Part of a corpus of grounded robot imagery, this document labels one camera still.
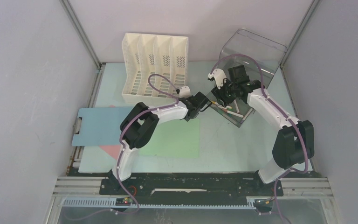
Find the yellow capped pen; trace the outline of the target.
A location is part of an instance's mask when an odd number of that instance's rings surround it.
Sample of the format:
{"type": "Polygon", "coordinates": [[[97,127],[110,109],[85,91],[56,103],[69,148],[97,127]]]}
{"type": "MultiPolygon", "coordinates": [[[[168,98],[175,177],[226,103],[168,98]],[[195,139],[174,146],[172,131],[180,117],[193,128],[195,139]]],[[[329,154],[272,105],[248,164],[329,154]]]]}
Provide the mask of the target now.
{"type": "Polygon", "coordinates": [[[231,106],[223,106],[223,105],[220,105],[220,104],[218,104],[217,102],[215,102],[215,101],[211,101],[214,105],[216,105],[216,106],[218,106],[219,108],[223,108],[223,109],[232,109],[232,107],[231,106]]]}

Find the red capped white marker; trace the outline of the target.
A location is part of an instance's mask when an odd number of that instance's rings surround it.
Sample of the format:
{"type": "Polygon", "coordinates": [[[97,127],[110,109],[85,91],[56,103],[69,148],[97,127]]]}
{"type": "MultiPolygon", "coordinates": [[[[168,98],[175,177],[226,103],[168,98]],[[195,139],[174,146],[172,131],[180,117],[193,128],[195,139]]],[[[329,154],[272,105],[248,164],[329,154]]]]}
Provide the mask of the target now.
{"type": "Polygon", "coordinates": [[[231,115],[234,115],[236,117],[240,117],[240,118],[243,118],[244,116],[239,114],[239,113],[236,113],[236,112],[232,112],[230,110],[227,110],[227,109],[222,109],[225,113],[228,113],[228,114],[231,114],[231,115]]]}

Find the transparent grey drawer box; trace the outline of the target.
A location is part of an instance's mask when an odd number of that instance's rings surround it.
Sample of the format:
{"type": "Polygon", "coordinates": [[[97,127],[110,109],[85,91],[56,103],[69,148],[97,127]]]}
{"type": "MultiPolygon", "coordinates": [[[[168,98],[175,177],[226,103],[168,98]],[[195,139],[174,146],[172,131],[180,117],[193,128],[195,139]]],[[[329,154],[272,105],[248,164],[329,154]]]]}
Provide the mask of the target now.
{"type": "MultiPolygon", "coordinates": [[[[234,73],[230,72],[229,69],[238,66],[241,66],[241,71],[246,72],[250,81],[260,80],[261,75],[255,63],[248,58],[238,56],[239,54],[247,55],[255,59],[259,64],[262,71],[263,84],[267,88],[287,50],[288,48],[283,44],[252,31],[239,29],[223,46],[219,56],[221,62],[216,68],[224,70],[227,79],[231,82],[234,81],[234,73]]],[[[210,91],[207,97],[211,101],[217,102],[213,91],[210,91]]],[[[253,112],[253,109],[239,99],[236,99],[236,102],[240,109],[239,114],[243,115],[243,118],[225,113],[222,108],[214,104],[211,107],[235,126],[240,127],[249,114],[253,112]]],[[[234,103],[229,104],[229,106],[232,107],[231,111],[237,113],[234,103]]]]}

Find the green clipboard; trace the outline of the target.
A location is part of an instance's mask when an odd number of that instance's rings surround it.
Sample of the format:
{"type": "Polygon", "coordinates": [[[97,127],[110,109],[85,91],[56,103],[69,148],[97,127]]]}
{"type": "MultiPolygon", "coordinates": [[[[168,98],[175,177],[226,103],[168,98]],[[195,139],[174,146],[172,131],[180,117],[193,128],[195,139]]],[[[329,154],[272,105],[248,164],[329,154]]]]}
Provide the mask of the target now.
{"type": "Polygon", "coordinates": [[[140,155],[170,158],[197,158],[200,148],[200,120],[172,120],[157,125],[140,155]]]}

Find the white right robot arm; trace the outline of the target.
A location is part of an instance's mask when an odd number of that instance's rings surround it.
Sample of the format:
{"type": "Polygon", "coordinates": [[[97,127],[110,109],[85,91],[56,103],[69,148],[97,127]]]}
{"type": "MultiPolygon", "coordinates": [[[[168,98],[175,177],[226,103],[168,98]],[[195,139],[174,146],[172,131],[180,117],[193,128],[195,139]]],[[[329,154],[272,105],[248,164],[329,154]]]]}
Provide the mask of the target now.
{"type": "Polygon", "coordinates": [[[301,121],[285,111],[267,92],[262,80],[251,80],[243,65],[228,69],[227,77],[221,69],[208,74],[215,82],[212,94],[224,106],[237,99],[257,111],[277,132],[272,149],[273,158],[256,173],[253,191],[264,195],[271,189],[271,182],[290,171],[306,173],[309,159],[314,156],[314,128],[310,121],[301,121]]]}

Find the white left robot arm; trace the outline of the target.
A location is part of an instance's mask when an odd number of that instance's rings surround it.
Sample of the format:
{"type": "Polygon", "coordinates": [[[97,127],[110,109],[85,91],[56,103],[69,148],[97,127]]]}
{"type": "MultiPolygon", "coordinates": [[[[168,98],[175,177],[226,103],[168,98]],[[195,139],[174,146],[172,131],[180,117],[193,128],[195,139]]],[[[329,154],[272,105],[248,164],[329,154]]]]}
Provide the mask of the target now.
{"type": "Polygon", "coordinates": [[[174,103],[158,107],[148,107],[137,103],[120,125],[120,153],[112,168],[114,179],[111,189],[124,194],[129,188],[127,181],[132,174],[132,166],[138,150],[151,139],[156,127],[172,120],[189,121],[210,107],[212,102],[201,92],[187,98],[178,98],[174,103]]]}

